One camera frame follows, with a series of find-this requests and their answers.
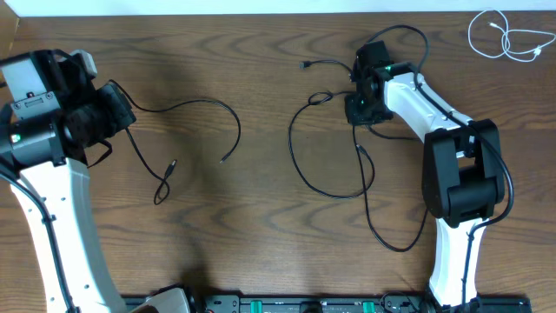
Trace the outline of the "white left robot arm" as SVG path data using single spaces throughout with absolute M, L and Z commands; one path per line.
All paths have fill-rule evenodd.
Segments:
M 50 312 L 188 312 L 181 287 L 123 297 L 105 262 L 89 196 L 86 149 L 135 120 L 129 101 L 84 50 L 36 50 L 1 62 L 1 177 L 30 227 Z

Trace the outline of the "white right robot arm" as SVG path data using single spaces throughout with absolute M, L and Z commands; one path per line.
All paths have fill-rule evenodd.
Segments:
M 392 61 L 382 41 L 357 50 L 352 79 L 356 92 L 345 100 L 349 123 L 371 127 L 400 117 L 424 144 L 421 191 L 436 219 L 424 309 L 477 311 L 480 242 L 505 195 L 497 127 L 453 109 L 413 64 Z

